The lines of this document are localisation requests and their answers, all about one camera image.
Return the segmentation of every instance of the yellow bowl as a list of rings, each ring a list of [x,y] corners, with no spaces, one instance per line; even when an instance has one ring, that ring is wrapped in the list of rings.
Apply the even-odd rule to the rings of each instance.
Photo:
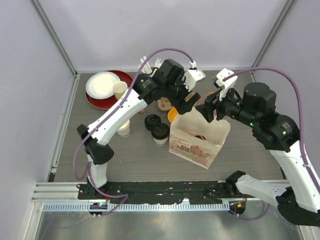
[[[169,112],[168,112],[168,120],[170,123],[172,123],[174,121],[174,119],[176,118],[176,116],[178,115],[178,111],[175,108],[172,108]]]

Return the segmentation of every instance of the gray wooden table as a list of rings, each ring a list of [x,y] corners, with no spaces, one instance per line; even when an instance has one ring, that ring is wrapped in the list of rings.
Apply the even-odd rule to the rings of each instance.
[[[206,71],[206,78],[197,83],[195,91],[201,95],[212,92],[212,78],[217,71]],[[92,107],[85,99],[85,85],[92,74],[81,74],[75,95],[70,120],[55,175],[55,182],[74,182],[72,159],[80,143],[77,127],[89,125],[105,111]],[[249,74],[239,77],[235,88],[240,95],[244,86],[251,82]],[[225,180],[236,170],[244,171],[261,180],[283,179],[277,161],[252,136],[251,129],[228,117],[231,130],[225,144],[211,167],[207,170],[172,153],[168,143],[157,146],[144,126],[149,114],[158,114],[164,123],[169,124],[167,112],[158,109],[154,102],[145,109],[145,114],[137,113],[130,119],[130,136],[121,138],[115,134],[109,142],[114,157],[108,162],[109,181],[201,181]],[[77,158],[77,170],[83,173],[88,160],[82,148]]]

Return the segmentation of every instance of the white plate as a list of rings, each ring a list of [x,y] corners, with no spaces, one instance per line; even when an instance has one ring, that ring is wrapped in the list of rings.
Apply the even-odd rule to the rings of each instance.
[[[86,82],[85,91],[94,99],[107,99],[114,95],[112,87],[117,81],[120,81],[120,78],[113,72],[99,72]]]

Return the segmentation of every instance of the metal corner post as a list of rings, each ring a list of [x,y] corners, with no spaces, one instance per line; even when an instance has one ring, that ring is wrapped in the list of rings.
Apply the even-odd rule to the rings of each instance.
[[[270,33],[268,34],[268,37],[264,41],[256,59],[253,62],[252,67],[255,68],[259,66],[261,60],[263,59],[264,55],[266,54],[268,48],[270,47],[271,43],[275,39],[277,33],[279,32],[281,26],[284,24],[286,17],[292,10],[294,4],[296,3],[297,0],[287,0],[286,3],[284,4],[278,18],[276,19],[274,25],[271,28]],[[257,78],[254,72],[251,72],[251,78],[254,82],[257,82]]]
[[[77,71],[72,64],[64,46],[62,45],[55,29],[51,25],[43,7],[41,6],[39,0],[30,0],[31,4],[34,7],[34,10],[36,11],[37,15],[41,19],[42,23],[44,24],[44,27],[46,28],[48,34],[50,35],[51,39],[53,40],[55,46],[57,47],[58,51],[60,52],[62,58],[64,59],[65,63],[67,64],[68,68],[70,69],[71,73],[74,77],[77,75]]]

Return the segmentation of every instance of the brown illustration on box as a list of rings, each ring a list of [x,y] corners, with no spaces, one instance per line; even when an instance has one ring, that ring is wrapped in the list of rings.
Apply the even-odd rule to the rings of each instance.
[[[188,147],[187,145],[183,144],[179,145],[178,142],[174,140],[169,144],[169,148],[175,151],[176,153],[191,158],[192,161],[204,166],[207,166],[208,164],[207,158],[212,158],[212,155],[208,153],[210,152],[208,149],[205,149],[198,145],[192,145]]]

